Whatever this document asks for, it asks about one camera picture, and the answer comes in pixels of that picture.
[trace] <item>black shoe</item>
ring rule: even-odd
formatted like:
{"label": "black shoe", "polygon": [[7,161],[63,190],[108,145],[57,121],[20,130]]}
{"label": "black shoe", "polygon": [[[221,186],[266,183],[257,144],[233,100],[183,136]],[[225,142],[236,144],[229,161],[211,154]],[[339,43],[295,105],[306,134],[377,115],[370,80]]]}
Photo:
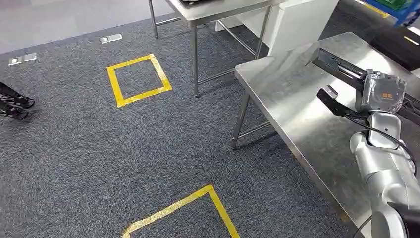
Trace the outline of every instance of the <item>black shoe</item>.
{"label": "black shoe", "polygon": [[0,110],[0,116],[14,118],[17,120],[23,120],[28,115],[29,115],[29,112],[27,112],[25,109],[13,107],[13,106],[10,106],[10,108],[7,110]]}
{"label": "black shoe", "polygon": [[12,106],[21,107],[23,109],[29,109],[35,104],[35,100],[25,96],[19,96],[19,98],[14,98],[9,95],[1,95],[0,101],[8,103]]}

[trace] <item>stainless steel table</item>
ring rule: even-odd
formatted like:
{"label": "stainless steel table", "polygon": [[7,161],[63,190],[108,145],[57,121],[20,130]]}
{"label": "stainless steel table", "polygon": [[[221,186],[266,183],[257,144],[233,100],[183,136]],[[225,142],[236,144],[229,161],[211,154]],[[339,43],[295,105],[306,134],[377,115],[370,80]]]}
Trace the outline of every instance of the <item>stainless steel table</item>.
{"label": "stainless steel table", "polygon": [[[191,47],[192,47],[192,72],[193,72],[193,83],[194,83],[194,95],[199,96],[198,86],[203,83],[210,82],[223,75],[232,73],[235,69],[229,69],[224,72],[218,73],[214,76],[198,80],[198,46],[197,46],[197,26],[209,23],[211,21],[217,21],[229,34],[231,34],[235,40],[237,40],[242,46],[244,46],[250,53],[255,55],[255,59],[259,58],[261,46],[263,44],[263,36],[265,33],[266,23],[271,11],[271,6],[274,3],[281,3],[285,0],[208,0],[204,2],[196,2],[192,5],[184,3],[180,0],[166,0],[169,6],[179,16],[178,18],[170,19],[163,22],[155,22],[155,14],[153,11],[152,0],[149,0],[150,13],[152,16],[152,25],[155,32],[155,37],[158,38],[157,26],[164,25],[177,20],[183,20],[191,28]],[[260,40],[257,45],[256,51],[246,45],[241,39],[239,39],[232,31],[230,31],[220,19],[234,16],[247,11],[252,11],[260,8],[267,7],[267,11],[263,20],[263,25],[260,33]]]}
{"label": "stainless steel table", "polygon": [[[319,189],[353,229],[370,216],[367,192],[350,137],[361,127],[334,116],[316,97],[330,84],[337,100],[354,109],[355,89],[314,64],[305,66],[314,50],[322,47],[362,69],[403,77],[407,93],[420,99],[420,79],[354,35],[344,33],[314,44],[236,66],[235,76],[245,87],[237,128],[241,128],[249,97],[260,108]],[[402,139],[420,158],[420,127],[402,118]]]}

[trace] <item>black object on table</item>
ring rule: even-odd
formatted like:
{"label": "black object on table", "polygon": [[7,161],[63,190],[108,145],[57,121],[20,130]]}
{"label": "black object on table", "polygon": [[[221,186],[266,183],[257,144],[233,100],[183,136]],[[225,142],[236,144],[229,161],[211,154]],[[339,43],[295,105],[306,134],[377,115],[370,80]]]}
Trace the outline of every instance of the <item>black object on table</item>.
{"label": "black object on table", "polygon": [[370,44],[408,71],[420,68],[420,36],[405,27],[379,33]]}

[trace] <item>gray carpet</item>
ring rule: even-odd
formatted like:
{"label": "gray carpet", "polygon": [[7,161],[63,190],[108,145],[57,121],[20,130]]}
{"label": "gray carpet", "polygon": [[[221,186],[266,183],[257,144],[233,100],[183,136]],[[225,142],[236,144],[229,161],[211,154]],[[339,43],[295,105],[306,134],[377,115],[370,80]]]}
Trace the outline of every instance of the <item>gray carpet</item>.
{"label": "gray carpet", "polygon": [[[324,36],[353,19],[330,21]],[[190,34],[182,22],[149,21],[0,55],[1,81],[37,101],[25,121],[0,119],[0,237],[114,238],[132,222],[213,184],[244,238],[346,237],[348,229],[272,128],[228,147],[242,95],[233,75],[191,86]],[[244,27],[234,29],[255,43]],[[123,40],[101,45],[100,36]],[[200,76],[252,56],[225,32],[201,27]],[[9,57],[37,52],[13,67]],[[106,67],[154,53],[172,91],[117,108]],[[157,80],[150,65],[117,71],[125,97]],[[251,105],[246,127],[264,121]],[[132,237],[225,238],[208,196]]]}

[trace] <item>yellow tape square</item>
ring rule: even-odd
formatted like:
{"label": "yellow tape square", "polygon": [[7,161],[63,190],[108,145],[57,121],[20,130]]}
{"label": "yellow tape square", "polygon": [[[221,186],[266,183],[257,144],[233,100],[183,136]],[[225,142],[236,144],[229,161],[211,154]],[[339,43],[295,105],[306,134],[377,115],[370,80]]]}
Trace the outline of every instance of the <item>yellow tape square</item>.
{"label": "yellow tape square", "polygon": [[[136,96],[124,99],[124,97],[122,96],[121,89],[120,89],[119,84],[118,84],[118,80],[117,80],[117,76],[115,74],[115,70],[119,69],[119,68],[129,66],[129,65],[132,65],[132,64],[135,64],[135,63],[139,63],[139,62],[142,62],[142,61],[145,61],[145,60],[150,60],[152,62],[153,67],[155,68],[163,86],[160,87],[160,88],[153,89],[153,90],[150,90],[148,92],[144,92],[144,93],[138,94]],[[123,107],[123,106],[125,106],[129,103],[135,102],[137,100],[144,99],[144,98],[147,98],[147,97],[159,94],[159,93],[163,93],[163,92],[172,90],[172,86],[170,85],[169,80],[166,77],[166,74],[162,70],[162,68],[161,68],[161,66],[160,66],[160,64],[159,64],[159,62],[156,59],[154,54],[143,56],[143,57],[140,57],[140,58],[137,58],[137,59],[132,59],[132,60],[127,61],[127,62],[119,63],[119,64],[116,64],[116,65],[107,67],[106,69],[108,71],[108,77],[109,77],[109,80],[111,82],[112,90],[114,91],[114,96],[115,96],[115,100],[117,102],[117,107],[118,108]]]}
{"label": "yellow tape square", "polygon": [[204,195],[210,195],[211,200],[213,201],[217,211],[219,212],[219,215],[223,222],[225,223],[227,230],[229,231],[229,234],[232,238],[240,238],[238,232],[236,231],[235,226],[233,225],[232,221],[229,218],[229,215],[226,212],[226,209],[224,208],[222,202],[219,199],[219,196],[217,195],[213,185],[209,184],[202,189],[194,192],[193,194],[189,195],[188,197],[179,200],[175,202],[174,204],[170,205],[169,207],[164,208],[163,210],[160,210],[153,215],[144,218],[140,221],[136,221],[129,225],[127,229],[123,232],[122,238],[130,238],[130,233],[156,221],[159,220],[172,212],[178,210],[179,208],[197,200],[198,198],[204,196]]}

